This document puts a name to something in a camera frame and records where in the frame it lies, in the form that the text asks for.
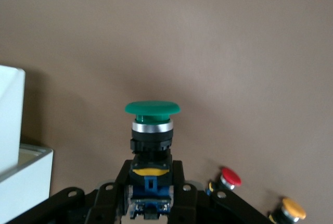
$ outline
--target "green button cap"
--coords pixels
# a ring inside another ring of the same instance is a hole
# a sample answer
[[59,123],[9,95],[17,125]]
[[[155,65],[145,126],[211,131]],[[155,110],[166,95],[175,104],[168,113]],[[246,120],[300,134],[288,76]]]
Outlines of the green button cap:
[[170,115],[179,113],[181,108],[173,102],[141,101],[127,104],[125,111],[135,114],[138,123],[156,125],[168,122]]

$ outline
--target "white box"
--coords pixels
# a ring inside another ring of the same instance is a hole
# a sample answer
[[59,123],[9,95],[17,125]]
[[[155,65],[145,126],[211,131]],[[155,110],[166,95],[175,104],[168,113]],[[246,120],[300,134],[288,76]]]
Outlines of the white box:
[[24,78],[22,69],[0,66],[0,175],[18,162]]
[[0,175],[0,224],[49,197],[53,150],[21,144],[15,168]]

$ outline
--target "metal screw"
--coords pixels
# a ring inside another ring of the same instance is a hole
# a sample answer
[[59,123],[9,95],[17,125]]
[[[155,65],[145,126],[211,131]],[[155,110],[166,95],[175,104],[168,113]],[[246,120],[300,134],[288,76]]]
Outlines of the metal screw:
[[218,198],[220,198],[220,199],[222,199],[222,198],[226,198],[226,197],[227,197],[227,195],[226,195],[224,192],[222,192],[222,191],[219,191],[219,192],[217,193],[217,196],[218,196]]
[[105,190],[112,190],[113,189],[113,185],[107,185],[106,187],[105,187]]
[[68,193],[68,197],[73,197],[73,196],[76,196],[78,193],[77,191],[71,191]]
[[183,190],[184,190],[184,191],[190,191],[190,190],[191,190],[191,186],[188,185],[188,184],[185,184],[185,185],[183,186]]

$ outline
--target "red button cap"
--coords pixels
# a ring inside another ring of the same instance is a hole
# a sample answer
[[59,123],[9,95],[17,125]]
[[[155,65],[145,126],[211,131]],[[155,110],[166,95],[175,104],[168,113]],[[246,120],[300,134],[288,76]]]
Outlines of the red button cap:
[[223,178],[231,185],[240,186],[241,179],[240,177],[229,168],[222,168],[221,170]]

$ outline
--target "beige wall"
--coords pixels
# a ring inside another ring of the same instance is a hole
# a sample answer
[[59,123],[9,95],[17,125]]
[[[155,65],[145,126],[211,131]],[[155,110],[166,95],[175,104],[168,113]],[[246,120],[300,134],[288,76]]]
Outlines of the beige wall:
[[174,159],[227,165],[265,213],[331,223],[333,0],[0,0],[0,63],[27,72],[22,133],[55,150],[52,193],[132,158],[127,103],[179,103]]

